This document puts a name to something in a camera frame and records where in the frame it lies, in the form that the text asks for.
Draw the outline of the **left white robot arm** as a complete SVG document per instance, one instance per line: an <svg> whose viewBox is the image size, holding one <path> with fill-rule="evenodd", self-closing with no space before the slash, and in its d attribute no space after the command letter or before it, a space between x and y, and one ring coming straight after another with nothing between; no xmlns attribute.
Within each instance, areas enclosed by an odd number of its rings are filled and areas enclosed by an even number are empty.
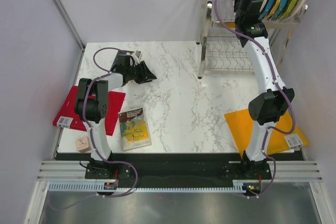
<svg viewBox="0 0 336 224"><path fill-rule="evenodd" d="M108 161L112 151L108 145L105 118L109 108L109 92L126 85L151 82L156 76L141 60L139 51L118 51L109 70L94 79L81 78L75 99L75 113L87 130L91 156L86 166L86 179L110 179L118 170Z"/></svg>

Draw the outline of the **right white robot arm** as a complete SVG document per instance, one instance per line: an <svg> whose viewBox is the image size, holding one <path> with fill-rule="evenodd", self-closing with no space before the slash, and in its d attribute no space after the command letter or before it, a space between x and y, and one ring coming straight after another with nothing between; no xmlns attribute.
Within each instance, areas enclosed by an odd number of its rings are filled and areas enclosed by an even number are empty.
<svg viewBox="0 0 336 224"><path fill-rule="evenodd" d="M240 166L241 174L248 179L271 177L267 163L270 135L295 96L282 81L272 58L267 29L260 18L262 2L235 0L235 31L252 62L259 92L248 105L253 129Z"/></svg>

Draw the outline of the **stainless steel dish rack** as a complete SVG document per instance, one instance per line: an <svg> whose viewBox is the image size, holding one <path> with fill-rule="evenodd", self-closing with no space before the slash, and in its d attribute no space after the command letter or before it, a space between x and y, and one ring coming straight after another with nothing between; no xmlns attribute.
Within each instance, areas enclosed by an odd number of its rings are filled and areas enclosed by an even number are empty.
<svg viewBox="0 0 336 224"><path fill-rule="evenodd" d="M218 9L224 13L224 22L231 29L234 24L234 0L218 0ZM277 67L285 58L288 42L308 10L305 3L298 16L289 20L264 20L270 40L270 50ZM200 63L197 77L211 71L252 72L250 58L235 34L223 27L214 11L214 0L202 0L196 43L200 45Z"/></svg>

